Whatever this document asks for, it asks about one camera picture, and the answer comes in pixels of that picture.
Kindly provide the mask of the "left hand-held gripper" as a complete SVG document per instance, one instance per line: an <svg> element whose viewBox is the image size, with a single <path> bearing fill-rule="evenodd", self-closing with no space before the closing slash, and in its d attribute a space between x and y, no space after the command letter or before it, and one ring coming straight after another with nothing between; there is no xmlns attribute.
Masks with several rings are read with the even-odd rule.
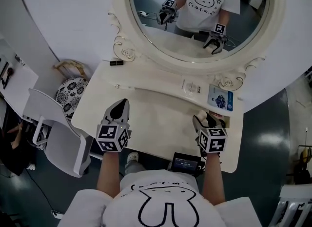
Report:
<svg viewBox="0 0 312 227"><path fill-rule="evenodd" d="M103 120L127 123L129 113L129 101L121 99L106 109ZM132 131L124 124L99 124L97 126L96 142L103 152L121 152L127 146L131 133Z"/></svg>

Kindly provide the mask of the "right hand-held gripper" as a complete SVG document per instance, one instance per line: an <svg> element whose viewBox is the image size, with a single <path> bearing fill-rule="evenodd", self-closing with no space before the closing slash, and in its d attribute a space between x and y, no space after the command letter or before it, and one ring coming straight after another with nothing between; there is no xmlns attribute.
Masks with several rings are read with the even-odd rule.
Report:
<svg viewBox="0 0 312 227"><path fill-rule="evenodd" d="M227 143L227 132L225 131L225 122L207 113L208 127L202 121L193 115L193 126L195 131L199 131L198 145L206 153L223 152Z"/></svg>

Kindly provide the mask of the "white vanity dressing table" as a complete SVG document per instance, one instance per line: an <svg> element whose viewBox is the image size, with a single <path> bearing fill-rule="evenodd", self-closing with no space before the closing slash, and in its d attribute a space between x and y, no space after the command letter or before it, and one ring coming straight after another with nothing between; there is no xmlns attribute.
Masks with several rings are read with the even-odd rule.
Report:
<svg viewBox="0 0 312 227"><path fill-rule="evenodd" d="M174 153L200 154L192 117L201 107L172 96L141 89L121 89L110 84L109 74L123 66L102 61L91 77L72 117L74 127L96 137L106 109L127 98L132 131L127 147L164 159Z"/></svg>

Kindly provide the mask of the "person's right forearm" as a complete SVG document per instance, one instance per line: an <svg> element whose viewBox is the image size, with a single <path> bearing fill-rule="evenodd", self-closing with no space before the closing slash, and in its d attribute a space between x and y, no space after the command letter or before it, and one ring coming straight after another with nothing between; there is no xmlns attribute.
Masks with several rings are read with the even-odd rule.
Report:
<svg viewBox="0 0 312 227"><path fill-rule="evenodd" d="M214 206L226 201L221 166L217 153L207 154L201 195Z"/></svg>

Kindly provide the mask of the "person's left forearm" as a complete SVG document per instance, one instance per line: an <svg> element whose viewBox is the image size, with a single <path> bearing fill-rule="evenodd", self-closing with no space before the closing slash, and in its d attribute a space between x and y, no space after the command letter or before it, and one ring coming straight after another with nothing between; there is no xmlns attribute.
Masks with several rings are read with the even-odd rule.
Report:
<svg viewBox="0 0 312 227"><path fill-rule="evenodd" d="M97 190L114 198L120 193L119 155L117 152L106 152L101 162Z"/></svg>

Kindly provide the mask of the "blue facial mask packet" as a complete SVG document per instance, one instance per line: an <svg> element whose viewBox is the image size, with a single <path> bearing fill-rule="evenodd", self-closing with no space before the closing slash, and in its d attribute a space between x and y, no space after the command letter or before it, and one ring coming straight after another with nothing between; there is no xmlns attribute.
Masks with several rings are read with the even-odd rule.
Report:
<svg viewBox="0 0 312 227"><path fill-rule="evenodd" d="M233 111L234 95L231 91L223 90L215 85L209 85L209 93L207 103L211 106Z"/></svg>

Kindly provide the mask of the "white printed packet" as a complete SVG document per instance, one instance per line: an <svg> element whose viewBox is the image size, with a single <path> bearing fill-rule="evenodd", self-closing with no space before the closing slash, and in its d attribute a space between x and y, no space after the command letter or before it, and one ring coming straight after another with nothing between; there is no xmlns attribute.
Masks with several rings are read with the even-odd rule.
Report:
<svg viewBox="0 0 312 227"><path fill-rule="evenodd" d="M181 90L186 96L195 96L201 93L201 86L194 81L183 79L181 83Z"/></svg>

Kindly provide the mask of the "black display device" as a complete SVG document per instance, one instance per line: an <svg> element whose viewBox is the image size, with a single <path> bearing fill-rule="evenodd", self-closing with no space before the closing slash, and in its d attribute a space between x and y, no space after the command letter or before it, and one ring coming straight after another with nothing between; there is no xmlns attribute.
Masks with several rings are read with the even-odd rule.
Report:
<svg viewBox="0 0 312 227"><path fill-rule="evenodd" d="M201 158L198 156L175 152L170 170L194 175L199 171L200 162Z"/></svg>

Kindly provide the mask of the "floral cushioned stool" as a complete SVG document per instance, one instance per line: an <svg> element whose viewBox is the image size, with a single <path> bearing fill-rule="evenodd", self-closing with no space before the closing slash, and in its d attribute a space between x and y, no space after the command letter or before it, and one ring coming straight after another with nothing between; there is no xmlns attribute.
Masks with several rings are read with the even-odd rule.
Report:
<svg viewBox="0 0 312 227"><path fill-rule="evenodd" d="M71 119L90 79L85 73L84 65L75 60L63 60L54 65L53 69L64 77L56 91L55 100L63 108L65 116Z"/></svg>

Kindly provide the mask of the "person's grey trousers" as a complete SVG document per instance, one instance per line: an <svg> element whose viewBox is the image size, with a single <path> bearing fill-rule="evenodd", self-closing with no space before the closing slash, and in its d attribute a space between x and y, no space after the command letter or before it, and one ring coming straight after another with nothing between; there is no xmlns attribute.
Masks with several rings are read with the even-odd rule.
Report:
<svg viewBox="0 0 312 227"><path fill-rule="evenodd" d="M136 160L129 161L125 166L125 174L128 175L130 173L137 173L141 171L145 171L145 167Z"/></svg>

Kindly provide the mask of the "white grey office chair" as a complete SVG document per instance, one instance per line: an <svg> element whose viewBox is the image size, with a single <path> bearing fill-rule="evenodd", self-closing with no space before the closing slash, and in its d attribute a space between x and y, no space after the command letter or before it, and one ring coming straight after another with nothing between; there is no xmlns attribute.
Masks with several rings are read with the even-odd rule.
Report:
<svg viewBox="0 0 312 227"><path fill-rule="evenodd" d="M62 106L45 93L29 89L29 99L39 114L33 144L44 146L47 159L58 169L76 178L91 163L93 138L71 125Z"/></svg>

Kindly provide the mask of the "oval white-framed mirror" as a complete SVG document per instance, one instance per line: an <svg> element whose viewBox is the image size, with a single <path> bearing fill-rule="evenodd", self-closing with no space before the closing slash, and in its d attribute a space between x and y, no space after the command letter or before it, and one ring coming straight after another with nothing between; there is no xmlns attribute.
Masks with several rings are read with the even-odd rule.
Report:
<svg viewBox="0 0 312 227"><path fill-rule="evenodd" d="M268 0L264 18L257 31L252 33L235 51L213 54L203 43L195 42L169 32L159 31L155 37L148 34L132 11L133 0L112 0L113 8L108 14L118 27L114 40L115 56L125 62L137 58L151 59L169 72L195 76L213 75L218 84L229 79L231 91L244 83L246 72L257 66L263 54L274 40L285 13L284 0Z"/></svg>

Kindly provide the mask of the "person's white printed T-shirt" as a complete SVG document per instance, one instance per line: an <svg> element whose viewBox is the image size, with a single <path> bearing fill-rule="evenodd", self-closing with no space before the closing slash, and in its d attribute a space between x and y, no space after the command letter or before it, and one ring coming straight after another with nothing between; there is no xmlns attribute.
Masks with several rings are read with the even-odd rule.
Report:
<svg viewBox="0 0 312 227"><path fill-rule="evenodd" d="M248 197L214 206L187 175L146 170L120 186L116 197L78 191L58 227L262 227Z"/></svg>

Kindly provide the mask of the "white desk cabinet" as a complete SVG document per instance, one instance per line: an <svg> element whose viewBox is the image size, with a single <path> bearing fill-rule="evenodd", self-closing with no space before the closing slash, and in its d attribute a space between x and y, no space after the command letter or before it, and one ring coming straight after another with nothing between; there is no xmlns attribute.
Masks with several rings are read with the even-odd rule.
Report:
<svg viewBox="0 0 312 227"><path fill-rule="evenodd" d="M3 80L7 79L9 68L13 69L13 74L10 75L5 88L3 88L3 84L0 79L0 92L10 101L25 100L25 98L29 96L28 89L34 87L38 76L28 65L14 62L9 63L5 68L2 75Z"/></svg>

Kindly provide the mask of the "black hair dryer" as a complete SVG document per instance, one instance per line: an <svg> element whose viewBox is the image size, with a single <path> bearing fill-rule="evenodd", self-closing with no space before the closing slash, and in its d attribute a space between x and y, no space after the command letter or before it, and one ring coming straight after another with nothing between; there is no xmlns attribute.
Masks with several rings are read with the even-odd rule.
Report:
<svg viewBox="0 0 312 227"><path fill-rule="evenodd" d="M7 69L7 73L6 73L7 76L6 76L6 78L5 78L5 79L4 79L4 78L1 78L1 79L0 79L3 89L6 88L8 82L9 82L9 79L11 78L11 76L13 75L13 73L14 73L13 68L9 67L9 68Z"/></svg>

